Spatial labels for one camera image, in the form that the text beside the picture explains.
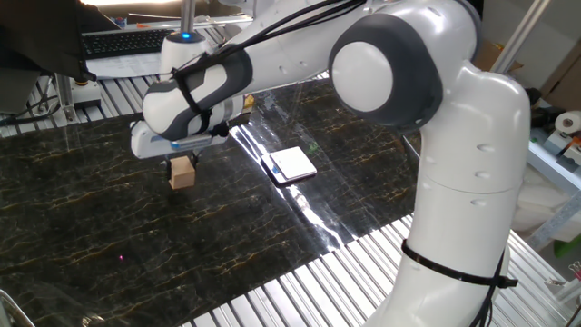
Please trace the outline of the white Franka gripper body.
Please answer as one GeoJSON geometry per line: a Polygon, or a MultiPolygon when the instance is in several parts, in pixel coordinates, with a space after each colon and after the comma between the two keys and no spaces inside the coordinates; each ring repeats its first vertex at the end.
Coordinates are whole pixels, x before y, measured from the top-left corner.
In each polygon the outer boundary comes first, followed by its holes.
{"type": "Polygon", "coordinates": [[[131,127],[131,150],[139,159],[169,156],[185,152],[198,154],[201,150],[223,144],[227,136],[209,133],[191,135],[177,141],[167,140],[150,129],[145,121],[136,121],[131,127]]]}

